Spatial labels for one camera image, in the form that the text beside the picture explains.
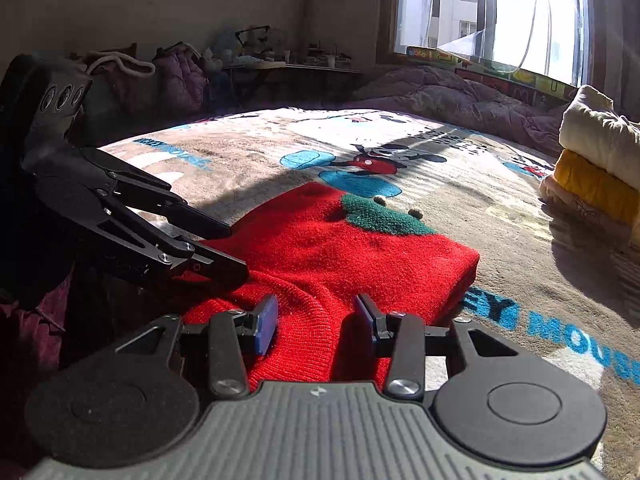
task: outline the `ribbed gray surface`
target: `ribbed gray surface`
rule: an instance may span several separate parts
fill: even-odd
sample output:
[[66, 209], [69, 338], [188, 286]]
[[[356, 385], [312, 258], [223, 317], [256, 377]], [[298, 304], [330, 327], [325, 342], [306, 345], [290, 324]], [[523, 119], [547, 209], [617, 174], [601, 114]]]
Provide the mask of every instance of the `ribbed gray surface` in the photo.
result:
[[502, 471], [450, 446], [416, 404], [372, 384], [264, 383], [220, 402], [181, 446], [149, 462], [84, 470], [45, 460], [26, 480], [596, 480], [588, 463], [562, 472]]

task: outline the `wall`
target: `wall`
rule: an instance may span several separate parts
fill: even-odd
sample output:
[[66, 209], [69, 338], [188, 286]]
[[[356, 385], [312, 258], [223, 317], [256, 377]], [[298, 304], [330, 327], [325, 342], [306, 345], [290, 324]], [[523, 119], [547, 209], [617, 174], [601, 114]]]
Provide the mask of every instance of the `wall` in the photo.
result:
[[303, 38], [327, 50], [335, 42], [356, 69], [367, 71], [376, 62], [379, 6], [380, 0], [306, 0]]
[[0, 0], [0, 74], [14, 56], [120, 48], [138, 43], [151, 59], [159, 46], [203, 48], [224, 27], [272, 25], [295, 44], [301, 0]]

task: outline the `stack of folded clothes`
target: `stack of folded clothes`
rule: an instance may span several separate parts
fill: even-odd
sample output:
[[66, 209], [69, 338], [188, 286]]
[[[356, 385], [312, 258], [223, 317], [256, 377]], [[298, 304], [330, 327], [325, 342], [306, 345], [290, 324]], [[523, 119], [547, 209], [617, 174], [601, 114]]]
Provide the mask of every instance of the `stack of folded clothes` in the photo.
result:
[[620, 244], [640, 246], [640, 124], [584, 85], [564, 114], [560, 144], [564, 151], [540, 185], [542, 198]]

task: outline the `purple comforter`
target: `purple comforter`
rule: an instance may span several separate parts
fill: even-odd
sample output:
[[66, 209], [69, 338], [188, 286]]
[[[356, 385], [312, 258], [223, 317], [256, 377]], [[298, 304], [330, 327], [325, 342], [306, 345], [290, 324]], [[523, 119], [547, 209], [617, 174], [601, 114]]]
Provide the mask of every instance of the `purple comforter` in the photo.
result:
[[568, 104], [538, 110], [476, 81], [431, 66], [399, 68], [354, 93], [347, 107], [407, 112], [512, 140], [551, 156]]

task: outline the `green patch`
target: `green patch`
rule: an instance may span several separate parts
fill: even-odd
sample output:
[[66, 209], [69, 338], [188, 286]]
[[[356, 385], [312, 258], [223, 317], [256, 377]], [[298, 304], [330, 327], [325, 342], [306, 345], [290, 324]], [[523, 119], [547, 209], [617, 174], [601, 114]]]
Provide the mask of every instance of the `green patch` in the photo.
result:
[[345, 194], [340, 199], [347, 222], [367, 231], [390, 235], [431, 235], [435, 231], [418, 219], [378, 205], [369, 198]]

